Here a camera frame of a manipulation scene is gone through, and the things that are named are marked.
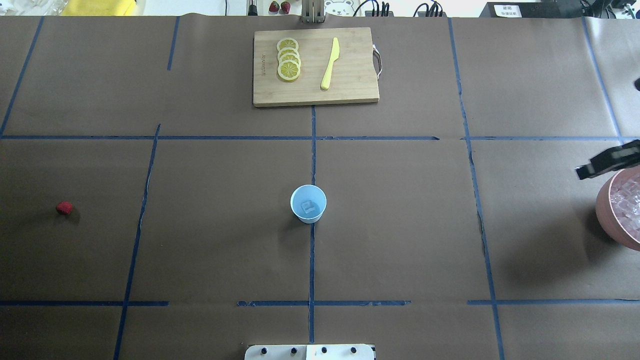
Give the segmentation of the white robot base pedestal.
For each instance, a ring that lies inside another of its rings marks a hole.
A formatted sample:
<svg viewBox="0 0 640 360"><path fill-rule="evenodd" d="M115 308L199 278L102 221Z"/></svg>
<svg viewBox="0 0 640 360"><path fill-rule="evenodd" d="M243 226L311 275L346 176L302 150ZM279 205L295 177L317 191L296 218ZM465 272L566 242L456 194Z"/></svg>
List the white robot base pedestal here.
<svg viewBox="0 0 640 360"><path fill-rule="evenodd" d="M375 360L374 345L347 344L256 344L247 348L245 360Z"/></svg>

